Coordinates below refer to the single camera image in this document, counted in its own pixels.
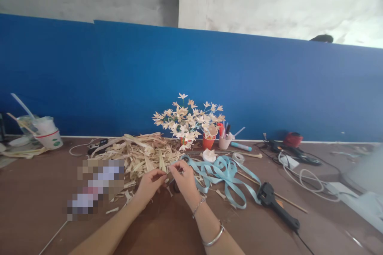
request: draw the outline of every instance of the flower bouquet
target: flower bouquet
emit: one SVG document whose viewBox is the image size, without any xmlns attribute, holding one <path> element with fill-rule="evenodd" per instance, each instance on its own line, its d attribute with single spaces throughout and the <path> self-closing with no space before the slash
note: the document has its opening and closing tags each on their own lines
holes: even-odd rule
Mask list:
<svg viewBox="0 0 383 255">
<path fill-rule="evenodd" d="M 168 109 L 163 114 L 156 112 L 153 117 L 154 124 L 162 126 L 163 129 L 169 128 L 173 136 L 181 139 L 181 151 L 189 149 L 198 136 L 201 135 L 198 130 L 204 132 L 205 138 L 215 139 L 218 132 L 217 123 L 225 120 L 225 116 L 222 114 L 216 116 L 214 113 L 223 111 L 222 106 L 206 102 L 203 104 L 205 108 L 199 110 L 193 100 L 189 100 L 185 106 L 187 95 L 179 95 L 178 98 L 182 99 L 182 106 L 177 102 L 173 102 L 173 106 L 176 107 L 175 111 Z"/>
</svg>

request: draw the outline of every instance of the silver bracelet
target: silver bracelet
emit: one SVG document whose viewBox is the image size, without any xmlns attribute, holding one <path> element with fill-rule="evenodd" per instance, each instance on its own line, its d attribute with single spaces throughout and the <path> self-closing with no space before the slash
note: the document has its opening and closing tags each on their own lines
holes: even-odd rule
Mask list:
<svg viewBox="0 0 383 255">
<path fill-rule="evenodd" d="M 193 211 L 193 219 L 194 219 L 194 215 L 195 215 L 195 213 L 197 212 L 197 209 L 198 209 L 198 207 L 202 204 L 202 202 L 204 202 L 205 201 L 205 199 L 204 198 L 202 198 L 201 199 L 201 201 L 197 204 L 197 207 L 194 209 L 194 211 Z"/>
<path fill-rule="evenodd" d="M 222 232 L 225 231 L 225 227 L 222 225 L 221 221 L 219 221 L 219 223 L 221 225 L 221 230 L 219 231 L 218 235 L 209 243 L 206 243 L 202 240 L 202 244 L 205 245 L 206 247 L 212 246 L 215 242 L 217 242 L 217 240 L 221 237 Z"/>
</svg>

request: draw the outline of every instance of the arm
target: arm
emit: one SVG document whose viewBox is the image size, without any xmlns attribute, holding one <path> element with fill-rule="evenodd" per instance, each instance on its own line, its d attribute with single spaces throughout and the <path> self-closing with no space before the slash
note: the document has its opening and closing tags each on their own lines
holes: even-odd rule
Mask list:
<svg viewBox="0 0 383 255">
<path fill-rule="evenodd" d="M 180 174 L 178 170 L 183 170 L 184 173 Z M 185 161 L 181 160 L 170 166 L 170 171 L 172 172 L 173 177 L 177 182 L 178 188 L 180 189 L 187 204 L 193 212 L 202 199 L 197 190 L 197 187 L 195 186 L 193 169 Z M 197 221 L 202 240 L 206 243 L 211 242 L 218 235 L 221 229 L 221 225 L 206 202 L 203 202 L 200 205 L 194 217 Z M 221 234 L 218 241 L 215 242 L 212 246 L 205 246 L 205 251 L 207 255 L 244 255 L 242 249 L 230 236 L 227 230 Z"/>
<path fill-rule="evenodd" d="M 166 173 L 159 169 L 146 173 L 128 205 L 77 246 L 70 255 L 112 255 L 129 226 L 144 210 L 156 190 L 164 185 L 166 178 Z"/>
</svg>

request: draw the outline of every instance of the blue wall panel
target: blue wall panel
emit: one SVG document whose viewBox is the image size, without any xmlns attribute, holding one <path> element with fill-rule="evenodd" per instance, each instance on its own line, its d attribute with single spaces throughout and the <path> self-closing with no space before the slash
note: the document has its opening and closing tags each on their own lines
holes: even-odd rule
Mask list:
<svg viewBox="0 0 383 255">
<path fill-rule="evenodd" d="M 94 24 L 0 14 L 0 111 L 26 114 L 14 92 L 62 135 L 116 135 Z M 20 129 L 7 115 L 7 133 Z"/>
<path fill-rule="evenodd" d="M 382 49 L 0 14 L 0 68 L 0 111 L 25 114 L 14 92 L 63 135 L 162 131 L 151 117 L 181 92 L 223 105 L 241 139 L 382 140 Z"/>
<path fill-rule="evenodd" d="M 241 139 L 380 141 L 383 50 L 252 35 L 95 21 L 122 130 L 178 92 L 224 106 Z"/>
</svg>

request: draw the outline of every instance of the tape roll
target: tape roll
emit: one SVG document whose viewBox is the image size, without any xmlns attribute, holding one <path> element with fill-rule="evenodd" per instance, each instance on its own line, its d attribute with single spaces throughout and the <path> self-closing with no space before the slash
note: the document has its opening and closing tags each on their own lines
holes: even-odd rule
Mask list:
<svg viewBox="0 0 383 255">
<path fill-rule="evenodd" d="M 235 159 L 239 163 L 243 163 L 245 161 L 245 157 L 240 153 L 233 153 L 233 159 Z"/>
</svg>

